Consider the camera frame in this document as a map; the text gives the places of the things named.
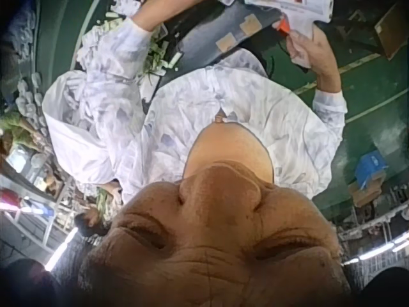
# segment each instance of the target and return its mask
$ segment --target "ceiling light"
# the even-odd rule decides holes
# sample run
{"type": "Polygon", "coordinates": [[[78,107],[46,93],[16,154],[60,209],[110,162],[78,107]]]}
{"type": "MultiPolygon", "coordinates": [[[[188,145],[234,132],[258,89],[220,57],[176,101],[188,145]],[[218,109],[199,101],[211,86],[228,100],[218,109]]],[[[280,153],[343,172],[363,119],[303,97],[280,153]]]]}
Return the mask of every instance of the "ceiling light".
{"type": "Polygon", "coordinates": [[[376,255],[382,254],[384,251],[387,251],[388,249],[393,248],[394,245],[395,245],[394,243],[388,243],[384,246],[381,246],[380,248],[376,248],[366,254],[359,256],[359,260],[367,260],[372,257],[375,257],[376,255]]]}
{"type": "Polygon", "coordinates": [[[392,251],[394,253],[396,253],[397,251],[400,251],[401,249],[407,247],[408,245],[409,245],[409,241],[406,241],[406,242],[402,243],[401,245],[396,246],[392,251]]]}

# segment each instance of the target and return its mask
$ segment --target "closed eye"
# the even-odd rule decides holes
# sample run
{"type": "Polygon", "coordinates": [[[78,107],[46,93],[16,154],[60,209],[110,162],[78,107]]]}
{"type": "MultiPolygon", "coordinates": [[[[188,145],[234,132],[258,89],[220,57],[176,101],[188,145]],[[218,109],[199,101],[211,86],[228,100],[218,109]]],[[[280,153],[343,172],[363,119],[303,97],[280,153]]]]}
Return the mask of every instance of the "closed eye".
{"type": "Polygon", "coordinates": [[[319,246],[319,244],[315,240],[304,237],[292,237],[275,242],[268,239],[257,244],[254,248],[254,257],[259,261],[270,259],[280,260],[303,249],[316,246],[319,246]]]}
{"type": "Polygon", "coordinates": [[[130,226],[122,229],[147,248],[164,249],[167,246],[167,240],[163,236],[149,229],[141,226],[130,226]]]}

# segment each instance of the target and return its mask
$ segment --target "factory floor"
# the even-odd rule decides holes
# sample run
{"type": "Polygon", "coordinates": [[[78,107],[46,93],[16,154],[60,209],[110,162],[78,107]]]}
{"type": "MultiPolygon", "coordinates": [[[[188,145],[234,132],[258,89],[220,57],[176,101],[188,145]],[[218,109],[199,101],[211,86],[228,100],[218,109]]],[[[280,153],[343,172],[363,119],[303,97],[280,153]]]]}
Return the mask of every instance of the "factory floor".
{"type": "MultiPolygon", "coordinates": [[[[37,71],[44,79],[43,90],[75,64],[73,53],[81,31],[103,19],[109,0],[41,0],[37,71]],[[95,5],[95,11],[89,13],[95,5]]],[[[391,61],[362,49],[350,48],[329,36],[343,80],[348,103],[344,141],[332,163],[332,181],[314,202],[332,219],[350,210],[347,186],[354,179],[360,157],[379,149],[391,178],[409,167],[408,158],[408,46],[391,61]]],[[[293,65],[279,45],[263,43],[261,53],[272,80],[295,91],[311,105],[314,74],[293,65]]]]}

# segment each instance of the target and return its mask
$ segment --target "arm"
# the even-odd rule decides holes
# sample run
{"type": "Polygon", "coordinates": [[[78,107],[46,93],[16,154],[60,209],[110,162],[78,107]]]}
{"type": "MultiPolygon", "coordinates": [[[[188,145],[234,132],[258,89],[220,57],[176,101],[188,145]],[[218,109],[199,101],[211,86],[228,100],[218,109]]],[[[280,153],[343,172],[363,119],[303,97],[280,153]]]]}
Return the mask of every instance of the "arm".
{"type": "Polygon", "coordinates": [[[317,75],[317,90],[313,101],[314,112],[336,136],[336,148],[342,140],[345,126],[346,102],[341,89],[341,76],[331,46],[323,31],[314,26],[314,38],[308,39],[296,31],[287,37],[288,52],[297,55],[293,42],[299,44],[307,53],[312,70],[317,75]]]}
{"type": "Polygon", "coordinates": [[[140,133],[144,113],[135,78],[142,72],[153,29],[198,0],[149,0],[131,19],[99,43],[87,71],[84,98],[96,131],[108,149],[114,171],[140,133]]]}
{"type": "Polygon", "coordinates": [[[327,37],[316,26],[313,33],[312,40],[297,32],[291,32],[287,37],[290,56],[297,55],[293,42],[299,44],[307,52],[311,68],[317,75],[313,110],[323,125],[315,123],[304,129],[305,149],[318,176],[317,183],[311,186],[311,196],[324,191],[331,181],[331,162],[343,139],[345,114],[348,111],[341,89],[337,61],[327,37]]]}

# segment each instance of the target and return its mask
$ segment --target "yellow floor line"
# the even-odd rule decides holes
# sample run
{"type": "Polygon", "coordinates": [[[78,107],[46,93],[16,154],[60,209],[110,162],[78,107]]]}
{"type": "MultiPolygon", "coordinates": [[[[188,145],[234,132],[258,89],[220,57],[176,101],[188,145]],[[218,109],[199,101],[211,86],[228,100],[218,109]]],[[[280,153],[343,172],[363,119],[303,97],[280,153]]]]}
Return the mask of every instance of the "yellow floor line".
{"type": "MultiPolygon", "coordinates": [[[[375,53],[374,53],[374,54],[370,54],[370,55],[368,55],[368,56],[365,56],[365,57],[363,57],[362,59],[358,59],[358,60],[355,61],[355,62],[352,62],[352,63],[350,63],[350,64],[348,64],[348,65],[346,65],[346,66],[344,66],[344,67],[339,68],[339,69],[338,69],[339,74],[342,75],[343,73],[348,72],[348,71],[350,71],[351,69],[357,68],[358,66],[361,66],[362,64],[365,64],[365,63],[367,63],[367,62],[369,62],[369,61],[372,61],[373,59],[376,59],[376,58],[379,58],[379,57],[380,57],[380,55],[379,55],[379,54],[375,54],[375,53]]],[[[312,89],[312,88],[315,88],[316,86],[317,86],[317,82],[316,82],[316,81],[313,82],[313,83],[308,83],[308,84],[306,84],[306,85],[304,85],[304,86],[298,88],[297,90],[295,90],[294,93],[296,93],[297,95],[300,95],[300,94],[303,94],[303,93],[305,93],[306,91],[308,91],[308,90],[310,90],[310,89],[312,89]]]]}
{"type": "Polygon", "coordinates": [[[386,106],[387,104],[390,104],[391,102],[395,101],[395,100],[398,99],[400,96],[402,96],[402,95],[404,95],[404,94],[406,94],[406,93],[408,93],[408,89],[405,89],[405,90],[399,92],[398,94],[392,96],[390,99],[385,100],[384,102],[381,102],[380,104],[378,104],[378,105],[376,105],[376,106],[374,106],[374,107],[371,107],[371,108],[369,108],[368,110],[366,110],[366,111],[364,111],[364,112],[361,112],[361,113],[359,113],[359,114],[357,114],[357,115],[355,115],[355,116],[352,116],[351,118],[347,119],[347,120],[345,121],[345,123],[354,122],[355,120],[358,120],[359,118],[361,118],[361,117],[363,117],[363,116],[365,116],[365,115],[368,115],[369,113],[372,113],[373,111],[376,111],[377,109],[379,109],[379,108],[381,108],[381,107],[384,107],[384,106],[386,106]]]}

